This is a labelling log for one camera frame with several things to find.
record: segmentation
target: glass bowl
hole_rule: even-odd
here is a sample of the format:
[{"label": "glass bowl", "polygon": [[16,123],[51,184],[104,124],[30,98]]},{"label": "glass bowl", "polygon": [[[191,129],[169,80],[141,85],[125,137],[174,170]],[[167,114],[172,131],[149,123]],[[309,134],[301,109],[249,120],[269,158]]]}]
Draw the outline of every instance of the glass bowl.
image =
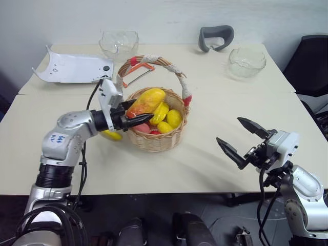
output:
[{"label": "glass bowl", "polygon": [[99,40],[102,52],[115,62],[125,62],[137,54],[138,33],[135,31],[104,31]]},{"label": "glass bowl", "polygon": [[265,67],[266,60],[263,52],[248,48],[235,49],[229,56],[229,70],[238,77],[253,77]]}]

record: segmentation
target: toy fruit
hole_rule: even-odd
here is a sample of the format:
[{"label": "toy fruit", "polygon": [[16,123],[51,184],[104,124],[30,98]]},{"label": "toy fruit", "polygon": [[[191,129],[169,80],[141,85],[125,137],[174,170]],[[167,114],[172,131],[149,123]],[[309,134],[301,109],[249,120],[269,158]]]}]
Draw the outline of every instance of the toy fruit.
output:
[{"label": "toy fruit", "polygon": [[156,132],[156,131],[151,131],[150,134],[153,134],[153,135],[159,135],[160,132]]},{"label": "toy fruit", "polygon": [[127,110],[127,117],[134,118],[139,114],[154,112],[165,96],[165,92],[159,88],[146,90]]},{"label": "toy fruit", "polygon": [[146,123],[133,127],[134,130],[143,132],[143,133],[150,133],[150,128]]},{"label": "toy fruit", "polygon": [[166,121],[175,129],[181,124],[182,116],[178,110],[172,109],[166,115]]},{"label": "toy fruit", "polygon": [[122,136],[117,132],[110,132],[108,130],[102,131],[101,135],[110,140],[119,141],[122,139]]},{"label": "toy fruit", "polygon": [[173,127],[164,121],[161,121],[160,123],[158,123],[157,128],[161,134],[173,131]]},{"label": "toy fruit", "polygon": [[169,111],[169,105],[166,102],[161,102],[158,107],[153,112],[154,116],[149,120],[149,123],[152,125],[157,125],[162,120],[165,119],[166,114]]}]

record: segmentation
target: metal rod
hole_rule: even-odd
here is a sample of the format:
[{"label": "metal rod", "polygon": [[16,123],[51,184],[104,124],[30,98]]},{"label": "metal rod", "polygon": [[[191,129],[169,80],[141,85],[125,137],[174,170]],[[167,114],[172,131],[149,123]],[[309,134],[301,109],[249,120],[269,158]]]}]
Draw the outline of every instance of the metal rod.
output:
[{"label": "metal rod", "polygon": [[132,84],[133,82],[135,82],[136,80],[140,79],[141,77],[143,77],[144,75],[146,75],[147,73],[151,72],[152,70],[149,69],[147,72],[143,73],[142,75],[139,75],[138,77],[136,77],[134,80],[132,80],[131,82],[128,83],[128,86],[130,84]]}]

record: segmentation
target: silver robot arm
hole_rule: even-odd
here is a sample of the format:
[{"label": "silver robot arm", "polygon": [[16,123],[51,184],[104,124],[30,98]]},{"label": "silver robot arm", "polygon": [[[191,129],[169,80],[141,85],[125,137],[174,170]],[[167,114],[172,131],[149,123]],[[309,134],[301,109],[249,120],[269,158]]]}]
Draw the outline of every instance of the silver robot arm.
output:
[{"label": "silver robot arm", "polygon": [[328,239],[328,208],[323,200],[323,185],[298,165],[291,169],[292,185],[282,182],[285,214],[298,237]]},{"label": "silver robot arm", "polygon": [[323,200],[324,188],[320,181],[289,158],[298,148],[299,135],[284,131],[266,130],[259,124],[239,117],[241,124],[264,142],[252,147],[244,157],[227,142],[217,142],[240,169],[251,163],[257,170],[265,169],[265,187],[280,188],[285,201],[285,214],[293,234],[290,245],[303,245],[328,239],[328,207]]},{"label": "silver robot arm", "polygon": [[[55,126],[42,142],[42,156],[40,158],[39,174],[32,185],[30,196],[25,209],[25,216],[32,212],[42,211],[36,217],[27,220],[20,225],[24,232],[27,224],[31,223],[59,223],[62,224],[59,214],[64,210],[67,214],[73,213],[68,209],[71,203],[68,201],[72,190],[72,173],[78,163],[79,156],[85,141],[96,136],[99,131],[123,130],[147,122],[153,114],[142,114],[128,119],[125,110],[135,100],[122,102],[122,92],[109,79],[99,82],[98,99],[100,111],[77,111],[62,115]],[[54,232],[39,229],[19,235],[13,246],[47,245],[61,246],[59,235]]]}]

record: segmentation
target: white table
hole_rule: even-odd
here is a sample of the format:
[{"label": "white table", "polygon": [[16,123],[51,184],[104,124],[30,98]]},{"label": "white table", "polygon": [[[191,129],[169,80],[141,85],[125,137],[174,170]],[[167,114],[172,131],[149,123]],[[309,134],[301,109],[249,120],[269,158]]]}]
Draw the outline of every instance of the white table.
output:
[{"label": "white table", "polygon": [[[294,93],[218,94],[199,86],[193,95],[184,138],[174,149],[147,153],[126,136],[120,142],[100,135],[89,139],[83,194],[258,192],[255,168],[249,165],[239,170],[215,140],[216,136],[226,140],[240,155],[261,142],[242,127],[238,116],[267,129],[300,133],[300,145],[291,161],[316,174],[328,188],[328,144]],[[0,124],[0,194],[29,194],[38,174],[43,136],[60,115],[83,110],[87,99],[87,95],[42,93],[16,97]],[[91,108],[98,108],[96,98]],[[76,166],[73,194],[79,177]]]},{"label": "white table", "polygon": [[[268,93],[268,92],[295,92],[272,58],[264,45],[243,45],[254,50],[262,51],[266,56],[266,67],[254,78],[235,79],[227,73],[227,62],[230,51],[236,46],[228,46],[220,52],[210,50],[204,53],[197,45],[140,45],[139,54],[157,54],[175,63],[188,78],[190,90],[214,91],[216,94],[225,93]],[[55,45],[53,51],[71,54],[98,54],[102,55],[98,45]],[[49,62],[49,57],[43,59],[38,71],[43,71]],[[114,74],[120,65],[115,66]],[[148,86],[168,86],[179,91],[179,83],[172,73],[161,67],[142,77],[131,85],[133,91]],[[47,83],[32,75],[22,87],[19,94],[23,95],[89,95],[93,84],[58,84]]]}]

